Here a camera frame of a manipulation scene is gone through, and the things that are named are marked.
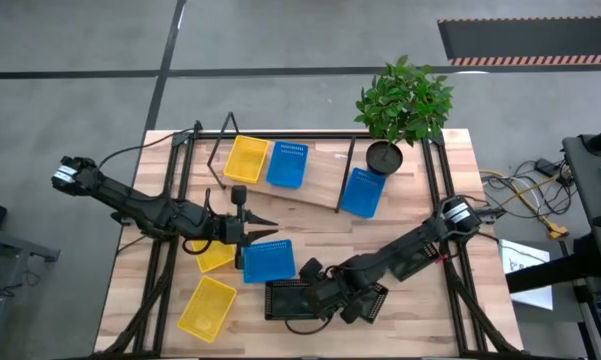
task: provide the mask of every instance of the gray floor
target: gray floor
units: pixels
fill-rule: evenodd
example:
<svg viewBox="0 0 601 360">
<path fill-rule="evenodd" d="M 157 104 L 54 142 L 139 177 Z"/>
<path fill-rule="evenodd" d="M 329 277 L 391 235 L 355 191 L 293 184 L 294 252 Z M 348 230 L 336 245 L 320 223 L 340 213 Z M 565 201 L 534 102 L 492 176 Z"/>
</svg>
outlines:
<svg viewBox="0 0 601 360">
<path fill-rule="evenodd" d="M 0 71 L 159 67 L 175 0 L 0 1 Z M 191 0 L 172 68 L 374 66 L 409 53 L 444 65 L 435 20 L 451 17 L 601 15 L 601 0 Z M 454 74 L 448 127 L 469 128 L 481 168 L 511 171 L 524 160 L 559 160 L 564 136 L 601 130 L 601 72 Z M 227 111 L 243 128 L 351 128 L 368 76 L 170 79 L 158 129 Z M 16 298 L 0 359 L 88 354 L 120 229 L 110 210 L 51 188 L 63 155 L 96 160 L 142 138 L 154 79 L 0 80 L 0 203 L 5 230 L 62 249 L 43 279 Z M 131 181 L 127 154 L 105 171 Z M 518 205 L 514 211 L 526 214 Z M 577 196 L 556 221 L 588 231 Z M 544 240 L 531 220 L 504 217 L 500 237 Z M 525 348 L 583 356 L 573 323 L 516 306 Z"/>
</svg>

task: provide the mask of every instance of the wire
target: wire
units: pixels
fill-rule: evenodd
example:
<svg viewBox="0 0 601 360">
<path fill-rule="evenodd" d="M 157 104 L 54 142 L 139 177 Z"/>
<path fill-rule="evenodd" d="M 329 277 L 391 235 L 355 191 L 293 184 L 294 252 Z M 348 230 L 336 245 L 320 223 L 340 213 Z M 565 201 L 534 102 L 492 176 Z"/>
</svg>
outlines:
<svg viewBox="0 0 601 360">
<path fill-rule="evenodd" d="M 503 204 L 499 203 L 499 202 L 498 202 L 498 200 L 496 200 L 496 199 L 494 199 L 494 198 L 493 198 L 493 196 L 489 195 L 489 194 L 488 194 L 488 193 L 486 193 L 486 192 L 485 192 L 484 194 L 485 194 L 485 195 L 486 195 L 486 196 L 487 196 L 487 197 L 488 197 L 488 198 L 489 198 L 491 201 L 493 201 L 493 202 L 494 202 L 496 205 L 498 205 L 498 207 L 502 208 L 502 209 L 503 209 L 503 210 L 504 210 L 504 211 L 505 211 L 507 214 L 509 214 L 509 215 L 511 215 L 511 216 L 514 216 L 514 217 L 517 217 L 517 218 L 521 218 L 521 219 L 537 219 L 537 218 L 538 218 L 538 216 L 548 216 L 548 215 L 551 215 L 551 214 L 553 214 L 552 212 L 548 212 L 548 213 L 544 213 L 544 214 L 537 214 L 537 215 L 534 215 L 534 216 L 525 216 L 525 215 L 516 214 L 516 213 L 514 213 L 514 212 L 512 212 L 512 211 L 510 211 L 510 210 L 507 210 L 507 209 L 505 209 L 505 208 L 502 206 Z M 564 202 L 565 202 L 565 201 L 567 201 L 567 200 L 569 200 L 569 198 L 563 199 L 562 201 L 558 202 L 558 203 L 557 203 L 555 206 L 559 206 L 560 204 L 564 203 Z"/>
<path fill-rule="evenodd" d="M 546 261 L 544 261 L 543 259 L 540 259 L 539 257 L 533 256 L 531 254 L 527 254 L 526 252 L 520 251 L 518 249 L 514 249 L 514 248 L 506 246 L 506 245 L 501 245 L 500 244 L 500 239 L 498 239 L 497 237 L 495 237 L 493 235 L 485 234 L 485 233 L 479 232 L 479 231 L 477 232 L 477 234 L 478 235 L 482 235 L 482 236 L 484 236 L 486 238 L 489 238 L 491 240 L 494 240 L 496 242 L 496 244 L 498 244 L 498 247 L 500 247 L 502 249 L 507 249 L 507 250 L 511 250 L 511 251 L 517 252 L 518 254 L 520 254 L 522 256 L 527 256 L 527 257 L 530 257 L 532 259 L 538 260 L 538 261 L 542 262 L 543 264 L 547 263 Z"/>
<path fill-rule="evenodd" d="M 121 247 L 120 249 L 118 249 L 118 251 L 116 251 L 116 256 L 120 255 L 120 253 L 121 253 L 121 252 L 122 252 L 124 249 L 128 248 L 129 246 L 131 246 L 131 245 L 133 245 L 133 244 L 137 243 L 138 241 L 140 241 L 140 240 L 142 240 L 142 239 L 144 239 L 144 238 L 146 238 L 146 237 L 147 237 L 147 235 L 142 235 L 142 236 L 140 236 L 139 238 L 137 238 L 137 239 L 133 240 L 132 242 L 130 242 L 130 243 L 128 243 L 128 244 L 126 244 L 126 245 L 124 245 L 123 247 Z"/>
<path fill-rule="evenodd" d="M 542 185 L 544 185 L 544 184 L 548 184 L 548 183 L 550 183 L 550 182 L 552 182 L 552 181 L 555 181 L 557 178 L 558 178 L 558 175 L 552 176 L 552 177 L 550 177 L 550 178 L 548 178 L 548 179 L 546 179 L 546 180 L 544 180 L 544 181 L 542 181 L 542 182 L 539 182 L 539 183 L 537 183 L 537 184 L 535 184 L 535 185 L 533 185 L 533 186 L 530 186 L 528 189 L 525 189 L 525 190 L 519 191 L 518 193 L 514 194 L 514 195 L 513 195 L 513 196 L 511 196 L 510 198 L 506 199 L 506 200 L 505 200 L 505 201 L 502 203 L 502 205 L 505 205 L 506 203 L 508 203 L 509 201 L 511 201 L 511 200 L 513 200 L 513 199 L 515 199 L 515 198 L 517 198 L 517 197 L 520 197 L 520 195 L 522 195 L 522 194 L 524 194 L 524 193 L 526 193 L 526 192 L 528 192 L 528 191 L 531 191 L 531 190 L 533 190 L 533 189 L 535 189 L 535 188 L 539 188 L 540 186 L 542 186 Z"/>
<path fill-rule="evenodd" d="M 187 247 L 187 243 L 189 241 L 195 241 L 195 240 L 194 239 L 185 239 L 182 242 L 182 250 L 184 250 L 184 252 L 186 252 L 189 255 L 201 255 L 201 254 L 204 254 L 205 251 L 209 250 L 209 247 L 211 246 L 211 241 L 212 240 L 207 240 L 207 243 L 200 250 L 189 250 L 189 248 Z"/>
<path fill-rule="evenodd" d="M 194 129 L 195 129 L 195 127 L 188 128 L 188 129 L 181 130 L 181 131 L 176 131 L 176 132 L 173 132 L 173 133 L 171 133 L 171 134 L 169 134 L 169 135 L 167 135 L 167 136 L 165 136 L 165 137 L 163 137 L 163 138 L 161 138 L 161 139 L 158 139 L 158 140 L 156 140 L 156 141 L 154 141 L 154 142 L 152 142 L 152 143 L 149 143 L 149 144 L 144 144 L 144 145 L 136 145 L 136 146 L 131 146 L 131 147 L 124 148 L 124 149 L 122 149 L 122 150 L 118 150 L 118 151 L 116 151 L 116 152 L 113 152 L 113 153 L 109 154 L 109 155 L 108 155 L 108 156 L 106 156 L 104 159 L 102 159 L 102 161 L 100 162 L 100 164 L 99 164 L 99 165 L 98 165 L 98 167 L 96 168 L 96 171 L 93 173 L 93 180 L 94 180 L 94 183 L 98 184 L 98 174 L 100 173 L 100 169 L 101 169 L 101 168 L 104 166 L 104 164 L 106 164 L 106 163 L 107 163 L 107 161 L 111 160 L 112 158 L 114 158 L 114 157 L 116 157 L 116 156 L 118 156 L 118 155 L 120 155 L 120 154 L 123 154 L 123 153 L 125 153 L 125 152 L 128 152 L 128 151 L 140 150 L 140 149 L 144 149 L 144 148 L 147 148 L 147 147 L 150 147 L 150 146 L 156 145 L 156 144 L 158 144 L 158 143 L 161 143 L 161 142 L 163 142 L 163 141 L 167 140 L 167 139 L 168 139 L 168 138 L 170 138 L 170 137 L 173 137 L 173 136 L 175 136 L 175 135 L 179 135 L 179 134 L 185 133 L 185 132 L 187 132 L 187 131 L 192 131 L 192 130 L 194 130 Z M 134 200 L 136 200 L 136 201 L 153 201 L 153 200 L 155 200 L 155 199 L 159 199 L 159 198 L 160 198 L 160 197 L 162 197 L 164 194 L 165 194 L 165 191 L 163 190 L 163 191 L 162 191 L 160 194 L 158 194 L 158 195 L 156 195 L 156 196 L 152 196 L 152 197 L 147 197 L 147 198 L 142 198 L 142 199 L 140 199 L 140 198 L 134 198 L 134 197 L 132 197 L 132 196 L 131 196 L 131 194 L 129 193 L 129 195 L 128 195 L 128 197 L 127 197 L 127 198 L 128 198 L 128 199 L 134 199 Z"/>
<path fill-rule="evenodd" d="M 523 178 L 511 177 L 511 180 L 519 181 L 522 185 L 524 185 L 524 187 L 526 187 L 528 189 L 531 188 L 531 185 L 527 184 L 523 180 Z M 536 212 L 538 212 L 538 209 L 540 209 L 540 200 L 538 200 L 538 197 L 536 196 L 536 192 L 535 191 L 529 191 L 529 192 L 533 196 L 533 199 L 536 201 Z"/>
<path fill-rule="evenodd" d="M 322 325 L 320 325 L 319 328 L 311 330 L 311 331 L 298 331 L 298 330 L 292 328 L 291 325 L 289 325 L 289 320 L 284 321 L 284 326 L 286 326 L 289 331 L 291 331 L 292 333 L 294 333 L 296 335 L 313 335 L 313 334 L 317 334 L 320 331 L 324 330 L 324 328 L 326 328 L 327 325 L 329 325 L 329 323 L 331 323 L 331 319 L 333 319 L 333 316 L 329 317 L 327 319 L 327 321 L 325 321 L 324 323 L 322 323 Z"/>
</svg>

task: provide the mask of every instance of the plastic basket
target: plastic basket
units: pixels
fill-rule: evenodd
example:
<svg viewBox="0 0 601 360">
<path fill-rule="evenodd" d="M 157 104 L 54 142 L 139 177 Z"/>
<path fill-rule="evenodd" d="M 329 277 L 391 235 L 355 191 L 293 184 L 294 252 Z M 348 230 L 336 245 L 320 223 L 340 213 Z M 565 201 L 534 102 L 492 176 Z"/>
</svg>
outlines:
<svg viewBox="0 0 601 360">
<path fill-rule="evenodd" d="M 267 140 L 236 136 L 229 159 L 224 166 L 224 174 L 235 180 L 257 183 L 268 147 Z"/>
<path fill-rule="evenodd" d="M 302 186 L 307 167 L 309 146 L 289 142 L 276 142 L 271 155 L 267 181 L 276 186 L 297 189 Z"/>
<path fill-rule="evenodd" d="M 184 309 L 178 327 L 206 342 L 213 342 L 236 293 L 236 289 L 204 276 Z"/>
<path fill-rule="evenodd" d="M 272 241 L 244 248 L 244 282 L 288 279 L 296 274 L 291 240 Z"/>
<path fill-rule="evenodd" d="M 353 169 L 342 197 L 342 209 L 365 218 L 373 217 L 386 180 L 369 171 Z"/>
<path fill-rule="evenodd" d="M 193 241 L 193 250 L 200 251 L 207 244 L 206 240 Z M 198 267 L 205 273 L 233 261 L 236 255 L 235 245 L 225 245 L 220 241 L 212 241 L 209 249 L 197 255 Z"/>
</svg>

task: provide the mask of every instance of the potted plant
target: potted plant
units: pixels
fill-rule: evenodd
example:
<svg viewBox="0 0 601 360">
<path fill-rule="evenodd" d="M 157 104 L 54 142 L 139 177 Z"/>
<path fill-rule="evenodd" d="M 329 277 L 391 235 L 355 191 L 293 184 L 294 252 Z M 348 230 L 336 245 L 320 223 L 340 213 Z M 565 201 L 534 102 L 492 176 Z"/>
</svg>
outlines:
<svg viewBox="0 0 601 360">
<path fill-rule="evenodd" d="M 451 109 L 451 90 L 444 86 L 446 76 L 433 76 L 431 66 L 407 64 L 407 56 L 395 65 L 387 64 L 380 77 L 373 77 L 371 88 L 362 88 L 362 99 L 356 102 L 361 115 L 356 122 L 369 128 L 371 137 L 384 139 L 367 149 L 370 170 L 389 175 L 402 164 L 400 140 L 409 145 L 441 133 Z"/>
</svg>

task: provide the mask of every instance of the cable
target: cable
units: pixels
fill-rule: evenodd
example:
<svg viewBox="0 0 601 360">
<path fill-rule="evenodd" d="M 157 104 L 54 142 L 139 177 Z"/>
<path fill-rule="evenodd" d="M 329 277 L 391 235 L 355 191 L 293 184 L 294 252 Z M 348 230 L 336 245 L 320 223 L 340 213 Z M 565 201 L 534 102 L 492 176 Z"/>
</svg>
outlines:
<svg viewBox="0 0 601 360">
<path fill-rule="evenodd" d="M 325 321 L 324 323 L 322 323 L 322 325 L 320 325 L 319 328 L 311 330 L 311 331 L 298 331 L 298 330 L 292 328 L 291 325 L 289 325 L 289 320 L 284 321 L 284 326 L 286 326 L 289 331 L 291 331 L 292 333 L 294 333 L 296 335 L 313 335 L 313 334 L 317 334 L 320 331 L 324 330 L 324 328 L 326 328 L 327 325 L 329 325 L 329 323 L 331 322 L 331 319 L 333 319 L 333 316 L 329 317 L 327 319 L 327 321 Z"/>
<path fill-rule="evenodd" d="M 189 241 L 195 241 L 194 239 L 185 239 L 182 242 L 182 250 L 184 250 L 184 252 L 186 252 L 189 255 L 201 255 L 204 254 L 205 251 L 209 250 L 209 247 L 211 246 L 211 241 L 212 240 L 207 240 L 207 243 L 204 245 L 204 247 L 200 250 L 189 250 L 189 248 L 187 248 L 187 243 Z"/>
<path fill-rule="evenodd" d="M 111 160 L 112 158 L 114 158 L 114 157 L 116 157 L 116 156 L 118 156 L 120 154 L 123 154 L 125 152 L 128 152 L 128 151 L 140 150 L 140 149 L 144 149 L 144 148 L 156 145 L 158 143 L 161 143 L 161 142 L 167 140 L 170 137 L 173 137 L 175 135 L 179 135 L 179 134 L 185 133 L 187 131 L 192 131 L 192 130 L 195 130 L 195 127 L 188 128 L 188 129 L 181 130 L 181 131 L 173 132 L 173 133 L 171 133 L 171 134 L 169 134 L 169 135 L 167 135 L 167 136 L 165 136 L 165 137 L 163 137 L 161 139 L 158 139 L 158 140 L 156 140 L 156 141 L 154 141 L 152 143 L 149 143 L 149 144 L 131 146 L 131 147 L 128 147 L 128 148 L 125 148 L 125 149 L 122 149 L 122 150 L 118 150 L 116 152 L 113 152 L 113 153 L 109 154 L 104 159 L 102 159 L 102 161 L 100 162 L 100 164 L 96 168 L 96 171 L 93 173 L 94 183 L 98 184 L 98 174 L 100 173 L 100 169 L 104 166 L 104 164 L 107 163 L 107 161 Z M 131 194 L 129 194 L 128 195 L 128 199 L 134 199 L 136 201 L 153 201 L 155 199 L 158 199 L 158 198 L 162 197 L 164 195 L 164 193 L 165 193 L 165 191 L 161 192 L 160 194 L 158 194 L 156 196 L 148 197 L 146 199 L 134 198 L 134 197 L 131 197 Z"/>
<path fill-rule="evenodd" d="M 140 240 L 142 240 L 142 239 L 144 239 L 144 238 L 146 238 L 146 237 L 147 237 L 147 235 L 142 235 L 142 236 L 140 236 L 139 238 L 137 238 L 137 239 L 133 240 L 132 242 L 130 242 L 130 243 L 128 243 L 128 244 L 126 244 L 126 245 L 124 245 L 123 247 L 121 247 L 120 249 L 118 249 L 118 251 L 116 251 L 116 256 L 120 255 L 120 253 L 122 252 L 122 250 L 124 250 L 124 249 L 128 248 L 129 246 L 131 246 L 131 245 L 133 245 L 133 244 L 137 243 L 138 241 L 140 241 Z"/>
<path fill-rule="evenodd" d="M 484 194 L 485 194 L 485 195 L 486 195 L 486 196 L 487 196 L 487 197 L 488 197 L 488 198 L 489 198 L 491 201 L 493 201 L 494 203 L 496 203 L 496 205 L 498 205 L 500 208 L 502 208 L 502 209 L 503 209 L 503 210 L 504 210 L 504 211 L 505 211 L 507 214 L 509 214 L 509 215 L 511 215 L 511 216 L 514 216 L 514 217 L 517 217 L 517 218 L 521 218 L 521 219 L 537 219 L 537 218 L 538 218 L 538 216 L 547 216 L 547 215 L 551 215 L 551 214 L 552 214 L 551 212 L 548 212 L 548 213 L 544 213 L 544 214 L 538 214 L 538 215 L 534 215 L 534 216 L 524 216 L 524 215 L 519 215 L 519 214 L 516 214 L 516 213 L 514 213 L 514 212 L 512 212 L 512 211 L 510 211 L 510 210 L 507 210 L 507 209 L 505 209 L 505 208 L 502 206 L 502 204 L 501 204 L 501 203 L 499 203 L 499 202 L 498 202 L 496 199 L 494 199 L 494 198 L 493 198 L 491 195 L 489 195 L 488 193 L 486 193 L 486 192 L 485 192 Z M 567 200 L 569 200 L 569 198 L 563 199 L 562 201 L 558 202 L 558 203 L 557 203 L 555 206 L 558 206 L 558 205 L 560 205 L 560 204 L 564 203 L 564 202 L 565 202 L 565 201 L 567 201 Z"/>
<path fill-rule="evenodd" d="M 559 166 L 558 174 L 557 174 L 560 178 L 563 179 L 563 181 L 561 182 L 562 187 L 561 187 L 561 189 L 559 189 L 556 192 L 556 194 L 554 195 L 554 197 L 551 200 L 548 200 L 548 201 L 547 201 L 547 195 L 549 193 L 549 190 L 547 190 L 547 193 L 545 194 L 542 191 L 542 188 L 540 187 L 542 185 L 542 183 L 536 182 L 533 178 L 531 178 L 529 176 L 524 176 L 524 175 L 519 174 L 520 169 L 522 169 L 526 164 L 530 164 L 530 163 L 534 163 L 535 164 L 537 162 L 534 162 L 534 161 L 531 161 L 531 160 L 523 162 L 521 165 L 519 165 L 516 168 L 513 176 L 511 176 L 511 177 L 505 177 L 501 173 L 499 173 L 497 171 L 494 171 L 494 170 L 480 170 L 480 171 L 482 173 L 491 174 L 491 176 L 483 177 L 482 178 L 483 181 L 486 180 L 487 184 L 489 186 L 491 186 L 492 188 L 494 188 L 494 189 L 502 190 L 502 189 L 505 189 L 505 188 L 509 188 L 512 192 L 515 193 L 514 197 L 518 197 L 520 199 L 520 201 L 522 201 L 527 206 L 527 208 L 529 208 L 529 210 L 531 210 L 531 212 L 534 214 L 534 216 L 532 216 L 532 217 L 525 217 L 525 216 L 513 214 L 510 211 L 504 209 L 504 206 L 503 206 L 504 203 L 500 204 L 493 197 L 491 197 L 488 193 L 486 195 L 492 201 L 494 201 L 496 204 L 499 204 L 500 207 L 503 210 L 505 210 L 506 212 L 508 212 L 509 214 L 512 214 L 512 215 L 517 216 L 517 217 L 522 217 L 522 218 L 536 218 L 538 221 L 540 221 L 547 228 L 547 230 L 549 231 L 549 237 L 550 238 L 554 239 L 554 238 L 557 238 L 557 237 L 560 237 L 560 236 L 564 236 L 564 235 L 566 235 L 568 233 L 567 228 L 565 228 L 564 226 L 557 225 L 556 223 L 550 221 L 548 218 L 546 218 L 546 215 L 550 215 L 550 214 L 563 215 L 571 207 L 571 196 L 573 194 L 571 194 L 571 191 L 570 191 L 570 189 L 569 189 L 568 186 L 565 187 L 565 184 L 568 184 L 569 181 L 564 178 L 563 171 L 562 171 L 562 169 L 566 165 L 566 162 L 564 160 L 561 161 L 561 162 L 559 162 L 560 166 Z M 520 189 L 518 189 L 515 186 L 515 184 L 513 184 L 512 181 L 515 180 L 515 179 L 519 179 L 519 181 L 521 181 L 521 182 L 524 182 L 522 179 L 526 179 L 526 180 L 530 181 L 531 183 L 533 183 L 534 186 L 527 186 L 526 183 L 525 183 L 525 186 L 528 187 L 527 191 L 531 191 L 530 190 L 531 188 L 536 188 L 540 192 L 540 195 L 542 196 L 542 202 L 538 201 L 537 197 L 535 196 L 535 192 L 531 191 L 532 195 L 534 196 L 534 199 L 536 200 L 536 206 L 534 207 L 529 202 L 529 200 L 527 200 L 527 198 L 522 194 L 524 191 L 520 191 Z M 496 180 L 497 182 L 501 183 L 502 187 L 496 186 L 493 183 L 493 180 Z M 562 190 L 565 190 L 565 192 L 567 194 L 567 199 L 565 199 L 565 200 L 567 200 L 569 202 L 562 209 L 557 209 L 557 208 L 552 207 L 551 202 L 554 201 L 555 199 L 557 199 L 560 191 L 562 191 Z M 548 214 L 540 214 L 540 209 L 542 208 L 542 206 L 545 206 L 545 205 L 549 208 L 550 212 Z"/>
<path fill-rule="evenodd" d="M 511 201 L 511 200 L 513 200 L 513 199 L 515 199 L 515 198 L 519 197 L 520 195 L 522 195 L 522 194 L 524 194 L 524 193 L 526 193 L 526 192 L 528 192 L 528 191 L 531 191 L 531 190 L 533 190 L 533 189 L 535 189 L 535 188 L 539 188 L 540 186 L 542 186 L 542 185 L 544 185 L 544 184 L 548 184 L 548 183 L 550 183 L 550 182 L 552 182 L 552 181 L 555 181 L 557 178 L 558 178 L 558 175 L 555 175 L 555 176 L 552 176 L 552 177 L 550 177 L 550 178 L 548 178 L 548 179 L 546 179 L 546 180 L 544 180 L 544 181 L 542 181 L 542 182 L 540 182 L 540 183 L 537 183 L 537 184 L 535 184 L 535 185 L 533 185 L 533 186 L 530 186 L 528 189 L 522 190 L 522 191 L 518 192 L 517 194 L 515 194 L 515 195 L 511 196 L 510 198 L 506 199 L 506 200 L 505 200 L 505 201 L 502 203 L 502 205 L 505 205 L 505 204 L 506 204 L 506 203 L 508 203 L 509 201 Z"/>
<path fill-rule="evenodd" d="M 546 264 L 546 261 L 544 261 L 543 259 L 540 259 L 539 257 L 533 256 L 531 254 L 527 254 L 526 252 L 522 252 L 522 251 L 520 251 L 518 249 L 514 249 L 514 248 L 509 247 L 509 246 L 501 245 L 500 244 L 500 239 L 498 239 L 497 237 L 495 237 L 493 235 L 485 234 L 485 233 L 479 232 L 479 231 L 477 232 L 477 235 L 482 235 L 482 236 L 484 236 L 486 238 L 494 240 L 496 242 L 496 244 L 498 244 L 499 248 L 507 249 L 507 250 L 511 250 L 511 251 L 517 252 L 518 254 L 520 254 L 522 256 L 527 256 L 527 257 L 530 257 L 532 259 L 538 260 L 538 261 L 542 262 L 543 264 Z"/>
</svg>

